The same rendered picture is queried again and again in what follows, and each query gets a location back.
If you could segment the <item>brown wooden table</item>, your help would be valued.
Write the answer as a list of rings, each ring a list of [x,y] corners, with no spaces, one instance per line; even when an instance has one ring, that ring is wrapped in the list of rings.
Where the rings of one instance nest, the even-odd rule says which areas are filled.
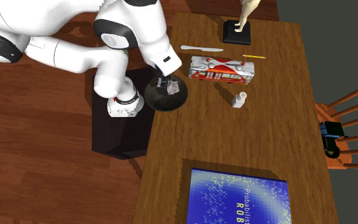
[[[293,224],[339,224],[298,24],[251,20],[251,44],[221,41],[224,17],[176,13],[170,36],[182,60],[176,75],[188,86],[186,103],[156,112],[132,224],[185,224],[192,167],[284,179]],[[191,51],[224,49],[219,56],[251,58],[246,85],[188,78]],[[241,108],[232,100],[247,98]]]

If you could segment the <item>grey crumpled lump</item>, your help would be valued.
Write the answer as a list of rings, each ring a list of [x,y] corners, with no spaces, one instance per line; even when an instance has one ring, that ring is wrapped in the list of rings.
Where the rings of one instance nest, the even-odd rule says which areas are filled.
[[[167,94],[168,95],[174,95],[178,92],[180,92],[180,89],[179,89],[179,82],[178,81],[174,81],[174,80],[169,80],[167,82]]]

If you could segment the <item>black round bowl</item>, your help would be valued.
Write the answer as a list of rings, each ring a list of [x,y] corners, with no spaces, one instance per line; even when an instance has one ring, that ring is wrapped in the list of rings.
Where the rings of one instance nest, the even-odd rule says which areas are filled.
[[[156,91],[156,76],[146,85],[144,100],[147,104],[157,111],[173,111],[180,108],[188,98],[188,88],[186,83],[175,75],[170,75],[170,79],[179,82],[180,92],[174,95],[158,94]]]

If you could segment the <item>white plastic knife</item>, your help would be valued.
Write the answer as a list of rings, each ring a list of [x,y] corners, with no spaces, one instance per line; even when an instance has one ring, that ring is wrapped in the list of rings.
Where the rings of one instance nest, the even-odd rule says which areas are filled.
[[[222,52],[224,50],[222,48],[207,48],[207,47],[188,46],[188,45],[181,45],[180,49],[182,49],[182,50],[201,50],[203,52]]]

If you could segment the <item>beige figure on black base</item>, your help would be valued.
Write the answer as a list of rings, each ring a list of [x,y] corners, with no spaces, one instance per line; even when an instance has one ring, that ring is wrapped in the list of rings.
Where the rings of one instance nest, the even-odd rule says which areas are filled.
[[[223,25],[223,42],[236,45],[251,44],[251,27],[248,16],[258,7],[261,0],[241,0],[239,20],[227,20]]]

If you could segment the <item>dark robot stand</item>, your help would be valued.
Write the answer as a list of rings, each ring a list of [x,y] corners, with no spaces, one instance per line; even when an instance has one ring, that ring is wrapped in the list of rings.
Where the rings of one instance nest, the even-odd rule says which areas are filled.
[[[154,115],[145,104],[134,118],[112,118],[107,99],[92,92],[92,151],[121,160],[146,155]]]

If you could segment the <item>blue book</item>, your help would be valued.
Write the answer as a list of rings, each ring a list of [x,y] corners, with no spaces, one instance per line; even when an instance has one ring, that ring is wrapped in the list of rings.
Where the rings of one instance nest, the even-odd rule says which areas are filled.
[[[288,184],[192,168],[186,224],[292,224]]]

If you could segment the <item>small white bottle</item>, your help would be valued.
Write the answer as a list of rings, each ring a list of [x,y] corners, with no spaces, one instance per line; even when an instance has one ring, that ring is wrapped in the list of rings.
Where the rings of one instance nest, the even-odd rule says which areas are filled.
[[[247,98],[247,94],[245,92],[240,92],[237,94],[232,100],[233,108],[241,108],[244,105],[244,102]]]

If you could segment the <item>orange wooden chair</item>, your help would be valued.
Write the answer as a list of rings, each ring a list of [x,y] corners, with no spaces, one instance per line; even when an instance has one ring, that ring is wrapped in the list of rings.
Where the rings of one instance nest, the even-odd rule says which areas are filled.
[[[358,124],[358,119],[345,123],[341,122],[341,117],[343,115],[358,110],[358,104],[340,112],[337,112],[334,109],[336,105],[339,105],[357,95],[358,95],[358,90],[346,95],[345,97],[342,97],[341,99],[329,105],[317,103],[315,107],[317,110],[317,117],[319,123],[322,122],[323,120],[329,122],[340,122],[343,128]],[[327,167],[329,169],[347,169],[347,168],[358,169],[358,164],[352,163],[352,155],[358,154],[358,150],[350,150],[347,144],[349,141],[356,141],[356,140],[358,140],[358,136],[348,136],[347,138],[343,138],[343,137],[338,138],[336,140],[336,145],[340,149],[340,156],[338,158],[328,158],[324,153],[324,147],[323,147],[322,150],[327,161]]]

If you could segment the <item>black toy vehicle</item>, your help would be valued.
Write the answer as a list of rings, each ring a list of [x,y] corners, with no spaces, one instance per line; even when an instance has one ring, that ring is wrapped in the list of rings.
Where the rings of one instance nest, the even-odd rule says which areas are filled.
[[[336,145],[338,138],[347,138],[340,122],[329,122],[323,120],[319,123],[320,133],[324,146],[324,153],[328,158],[338,158],[340,149]]]

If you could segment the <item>red and white toy bus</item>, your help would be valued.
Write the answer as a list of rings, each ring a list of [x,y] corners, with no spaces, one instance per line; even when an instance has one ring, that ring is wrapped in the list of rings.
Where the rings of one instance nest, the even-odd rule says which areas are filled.
[[[253,62],[192,56],[189,78],[248,84],[255,75]]]

